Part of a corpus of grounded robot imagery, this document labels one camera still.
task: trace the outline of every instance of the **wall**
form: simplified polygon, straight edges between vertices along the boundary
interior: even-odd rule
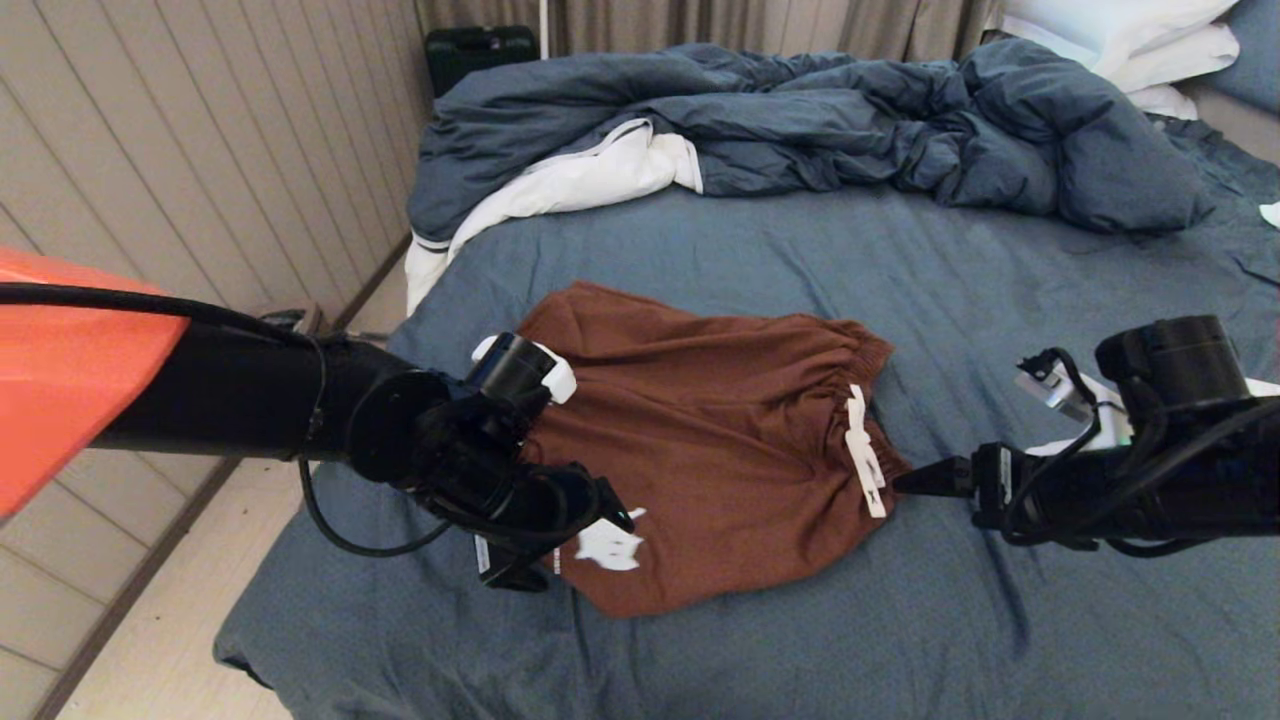
[[[335,316],[407,232],[417,27],[411,0],[0,0],[0,245]],[[86,451],[0,530],[0,717],[215,462]]]

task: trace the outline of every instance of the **white logo print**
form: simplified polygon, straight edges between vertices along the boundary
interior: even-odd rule
[[[635,520],[644,512],[644,507],[636,507],[630,515]],[[608,520],[596,520],[577,534],[577,555],[573,559],[590,557],[605,570],[635,570],[640,566],[635,559],[636,548],[643,542],[644,538],[626,533]]]

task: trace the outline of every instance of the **bed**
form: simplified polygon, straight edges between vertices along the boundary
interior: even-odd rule
[[[896,347],[873,414],[918,466],[1074,434],[1012,384],[1014,363],[1056,345],[1096,374],[1102,338],[1157,318],[1219,315],[1245,373],[1276,382],[1280,234],[1258,205],[1280,199],[1280,169],[1203,123],[1143,122],[1213,208],[1187,229],[1100,233],[887,184],[762,197],[671,187],[484,231],[390,348],[462,375],[479,340],[577,279],[703,315],[855,319]],[[1135,187],[1130,201],[1148,200]],[[316,482],[356,542],[398,544],[434,525],[344,466]],[[559,582],[543,594],[483,588],[461,532],[366,560],[300,514],[215,655],[306,719],[1280,712],[1274,541],[1140,561],[1010,547],[969,512],[910,497],[815,577],[632,620],[605,619]]]

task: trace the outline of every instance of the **white tag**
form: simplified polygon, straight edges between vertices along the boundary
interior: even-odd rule
[[[879,491],[884,487],[884,474],[879,469],[879,460],[872,450],[872,436],[867,434],[863,421],[867,416],[867,400],[863,397],[863,388],[851,384],[846,407],[849,409],[849,432],[845,433],[845,446],[854,459],[854,469],[858,470],[858,482],[863,486],[863,497],[867,498],[867,511],[872,518],[887,518],[884,501]]]
[[[471,536],[471,539],[476,541],[476,566],[480,568],[480,574],[484,575],[489,571],[489,541],[480,536]]]

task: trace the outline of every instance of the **white pillow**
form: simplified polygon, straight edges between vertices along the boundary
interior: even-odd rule
[[[1108,76],[1208,24],[1236,0],[1006,0],[1000,29]]]
[[[1153,85],[1134,92],[1126,94],[1129,100],[1143,113],[1169,115],[1184,120],[1199,119],[1196,102],[1187,97],[1171,85]]]
[[[1240,44],[1231,28],[1204,26],[1181,40],[1129,58],[1128,63],[1103,77],[1120,90],[1130,92],[1151,85],[1213,73],[1239,56]]]

